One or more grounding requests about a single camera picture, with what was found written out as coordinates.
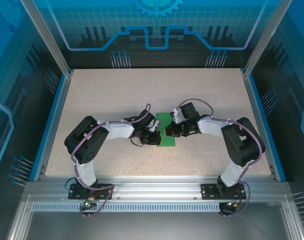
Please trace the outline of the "green square paper sheet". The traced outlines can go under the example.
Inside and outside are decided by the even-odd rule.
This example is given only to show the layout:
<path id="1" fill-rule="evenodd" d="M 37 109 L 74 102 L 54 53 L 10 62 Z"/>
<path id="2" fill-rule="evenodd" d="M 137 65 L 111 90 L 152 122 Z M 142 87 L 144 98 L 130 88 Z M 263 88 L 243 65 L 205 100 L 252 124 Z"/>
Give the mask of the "green square paper sheet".
<path id="1" fill-rule="evenodd" d="M 158 131 L 160 132 L 161 142 L 158 147 L 174 147 L 175 138 L 172 136 L 167 136 L 165 134 L 165 128 L 170 125 L 172 121 L 172 117 L 170 113 L 167 112 L 159 112 L 156 113 L 156 120 L 159 121 Z"/>

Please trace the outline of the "grey metal shelf panel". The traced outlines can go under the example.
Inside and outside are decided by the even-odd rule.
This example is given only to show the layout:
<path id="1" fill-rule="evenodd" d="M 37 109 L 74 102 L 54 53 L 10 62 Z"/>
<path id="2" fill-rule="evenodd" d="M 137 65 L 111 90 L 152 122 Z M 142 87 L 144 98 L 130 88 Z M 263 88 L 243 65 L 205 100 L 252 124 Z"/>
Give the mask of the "grey metal shelf panel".
<path id="1" fill-rule="evenodd" d="M 217 213 L 37 212 L 24 240 L 290 240 L 282 217 L 223 218 Z"/>

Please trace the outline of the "aluminium mounting rail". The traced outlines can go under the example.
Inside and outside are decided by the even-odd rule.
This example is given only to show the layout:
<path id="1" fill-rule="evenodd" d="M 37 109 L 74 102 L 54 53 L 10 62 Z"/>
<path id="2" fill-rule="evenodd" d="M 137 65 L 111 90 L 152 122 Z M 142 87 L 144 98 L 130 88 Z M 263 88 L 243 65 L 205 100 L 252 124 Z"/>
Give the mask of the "aluminium mounting rail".
<path id="1" fill-rule="evenodd" d="M 68 191 L 66 178 L 42 178 L 28 182 L 22 200 L 32 202 L 65 202 Z M 114 202 L 199 202 L 201 184 L 215 184 L 216 176 L 98 176 L 102 184 L 114 184 Z M 288 182 L 270 176 L 244 179 L 247 196 L 252 202 L 285 202 L 293 199 Z"/>

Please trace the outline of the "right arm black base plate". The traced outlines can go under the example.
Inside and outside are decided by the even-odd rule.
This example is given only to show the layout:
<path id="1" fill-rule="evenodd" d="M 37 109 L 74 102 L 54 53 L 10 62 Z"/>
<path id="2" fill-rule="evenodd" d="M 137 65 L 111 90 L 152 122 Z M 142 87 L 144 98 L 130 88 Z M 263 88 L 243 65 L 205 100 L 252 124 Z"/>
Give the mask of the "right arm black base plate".
<path id="1" fill-rule="evenodd" d="M 243 184 L 225 187 L 221 184 L 204 183 L 200 185 L 203 200 L 245 200 L 247 198 Z"/>

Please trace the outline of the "aluminium side rail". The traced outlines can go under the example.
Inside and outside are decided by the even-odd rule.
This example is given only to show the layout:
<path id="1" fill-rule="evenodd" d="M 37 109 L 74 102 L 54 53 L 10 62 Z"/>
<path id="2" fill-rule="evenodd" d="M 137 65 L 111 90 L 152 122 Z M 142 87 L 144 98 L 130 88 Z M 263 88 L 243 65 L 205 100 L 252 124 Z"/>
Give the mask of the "aluminium side rail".
<path id="1" fill-rule="evenodd" d="M 73 70 L 69 77 L 63 75 L 60 80 L 29 177 L 29 182 L 39 181 L 42 169 L 49 160 L 72 76 Z"/>
<path id="2" fill-rule="evenodd" d="M 249 76 L 244 76 L 243 79 L 257 123 L 258 131 L 260 133 L 261 139 L 265 143 L 265 155 L 267 162 L 270 166 L 270 169 L 272 170 L 272 174 L 274 175 L 275 180 L 281 182 L 282 175 L 280 175 L 278 169 L 278 152 L 276 150 L 275 142 L 273 140 L 270 127 L 267 122 L 267 117 L 265 115 L 254 78 L 252 77 L 252 74 L 250 74 Z"/>

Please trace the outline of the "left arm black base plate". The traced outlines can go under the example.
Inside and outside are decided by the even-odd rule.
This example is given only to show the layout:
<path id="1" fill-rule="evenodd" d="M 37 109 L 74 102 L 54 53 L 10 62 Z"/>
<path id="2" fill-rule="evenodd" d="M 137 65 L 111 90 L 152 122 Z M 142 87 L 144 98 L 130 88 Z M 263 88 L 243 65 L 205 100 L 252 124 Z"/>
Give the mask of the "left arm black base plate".
<path id="1" fill-rule="evenodd" d="M 73 183 L 70 185 L 68 199 L 69 200 L 87 200 L 90 197 L 94 197 L 95 200 L 110 200 L 112 196 L 107 197 L 111 193 L 111 188 L 105 190 L 90 190 L 84 188 L 79 183 Z"/>

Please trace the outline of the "aluminium frame post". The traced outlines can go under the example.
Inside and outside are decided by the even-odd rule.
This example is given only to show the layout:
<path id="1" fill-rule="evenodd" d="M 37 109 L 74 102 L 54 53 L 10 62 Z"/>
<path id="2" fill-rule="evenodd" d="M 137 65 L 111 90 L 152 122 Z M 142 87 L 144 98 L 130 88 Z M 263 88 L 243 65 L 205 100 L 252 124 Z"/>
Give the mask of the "aluminium frame post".
<path id="1" fill-rule="evenodd" d="M 275 8 L 269 22 L 267 23 L 257 45 L 255 46 L 252 54 L 250 55 L 244 70 L 242 72 L 243 79 L 248 79 L 256 66 L 259 58 L 263 54 L 272 36 L 275 34 L 277 27 L 287 12 L 290 4 L 293 0 L 279 0 L 277 7 Z"/>
<path id="2" fill-rule="evenodd" d="M 36 4 L 33 0 L 20 0 L 20 2 L 30 17 L 32 23 L 36 27 L 48 50 L 50 51 L 53 59 L 57 63 L 59 69 L 65 77 L 69 78 L 71 74 L 70 67 L 68 66 Z"/>

